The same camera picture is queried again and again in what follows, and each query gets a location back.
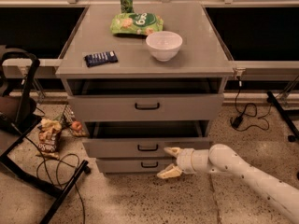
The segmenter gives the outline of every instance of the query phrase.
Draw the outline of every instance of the white robotic arm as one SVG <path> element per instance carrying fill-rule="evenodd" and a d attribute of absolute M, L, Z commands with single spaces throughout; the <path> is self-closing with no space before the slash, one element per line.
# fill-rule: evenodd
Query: white robotic arm
<path fill-rule="evenodd" d="M 293 223 L 299 223 L 299 190 L 251 166 L 226 145 L 217 144 L 210 150 L 167 147 L 165 152 L 177 158 L 177 166 L 169 165 L 158 177 L 180 176 L 205 172 L 227 173 L 242 179 L 260 196 Z"/>

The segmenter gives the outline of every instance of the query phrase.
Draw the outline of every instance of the crumpled plastic bag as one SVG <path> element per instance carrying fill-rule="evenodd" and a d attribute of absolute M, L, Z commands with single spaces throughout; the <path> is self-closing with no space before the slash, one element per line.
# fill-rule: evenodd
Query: crumpled plastic bag
<path fill-rule="evenodd" d="M 152 13 L 121 13 L 112 20 L 112 34 L 150 35 L 163 30 L 164 21 Z"/>
<path fill-rule="evenodd" d="M 41 120 L 38 134 L 39 143 L 37 145 L 40 152 L 36 153 L 37 156 L 42 154 L 45 158 L 59 160 L 59 139 L 62 129 L 62 125 L 57 120 Z"/>

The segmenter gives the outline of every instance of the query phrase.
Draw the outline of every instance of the black chair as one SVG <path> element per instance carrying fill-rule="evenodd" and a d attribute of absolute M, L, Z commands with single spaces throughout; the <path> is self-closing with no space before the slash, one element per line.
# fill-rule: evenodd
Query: black chair
<path fill-rule="evenodd" d="M 11 58 L 29 58 L 32 61 L 21 85 L 17 84 L 18 82 L 10 82 L 5 76 L 2 64 Z M 55 202 L 40 222 L 49 223 L 81 174 L 83 172 L 89 173 L 90 169 L 87 166 L 88 162 L 82 161 L 64 188 L 59 189 L 49 182 L 24 172 L 8 156 L 9 152 L 21 144 L 23 139 L 27 138 L 26 135 L 41 121 L 41 117 L 34 114 L 36 102 L 30 97 L 38 66 L 39 60 L 34 54 L 23 49 L 0 46 L 0 165 L 7 167 L 19 179 L 55 198 Z M 10 93 L 15 89 L 21 89 L 20 96 L 10 96 Z"/>

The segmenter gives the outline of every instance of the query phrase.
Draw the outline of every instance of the drawer handle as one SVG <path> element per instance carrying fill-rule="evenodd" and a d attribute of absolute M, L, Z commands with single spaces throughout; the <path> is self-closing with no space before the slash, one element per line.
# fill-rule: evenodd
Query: drawer handle
<path fill-rule="evenodd" d="M 141 167 L 143 168 L 156 168 L 158 167 L 158 162 L 156 161 L 155 164 L 144 164 L 143 161 L 141 162 Z"/>
<path fill-rule="evenodd" d="M 155 148 L 142 148 L 140 145 L 138 145 L 138 150 L 141 152 L 153 152 L 153 151 L 157 151 L 159 148 L 158 145 L 156 145 Z"/>
<path fill-rule="evenodd" d="M 159 107 L 160 107 L 159 102 L 155 106 L 139 105 L 138 103 L 135 103 L 135 109 L 138 110 L 153 110 L 153 109 L 158 109 Z"/>

